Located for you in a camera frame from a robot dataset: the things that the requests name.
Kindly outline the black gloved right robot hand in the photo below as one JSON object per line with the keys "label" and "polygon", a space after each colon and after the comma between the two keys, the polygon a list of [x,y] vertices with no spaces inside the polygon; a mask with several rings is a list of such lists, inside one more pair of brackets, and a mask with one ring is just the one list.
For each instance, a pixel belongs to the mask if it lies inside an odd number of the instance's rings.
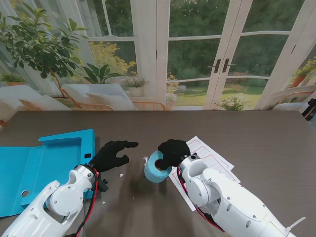
{"label": "black gloved right robot hand", "polygon": [[169,139],[158,146],[158,151],[162,153],[155,165],[160,170],[167,170],[169,167],[177,167],[184,158],[191,155],[187,143],[183,140]]}

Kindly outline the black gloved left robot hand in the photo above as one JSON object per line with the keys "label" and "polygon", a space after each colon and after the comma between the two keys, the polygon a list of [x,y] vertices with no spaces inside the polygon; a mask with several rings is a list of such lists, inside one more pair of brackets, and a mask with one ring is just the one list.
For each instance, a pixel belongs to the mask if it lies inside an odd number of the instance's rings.
{"label": "black gloved left robot hand", "polygon": [[129,142],[126,140],[110,141],[98,151],[88,164],[92,169],[96,169],[99,173],[123,166],[129,163],[129,157],[127,155],[118,157],[118,152],[125,148],[136,148],[138,145],[138,142]]}

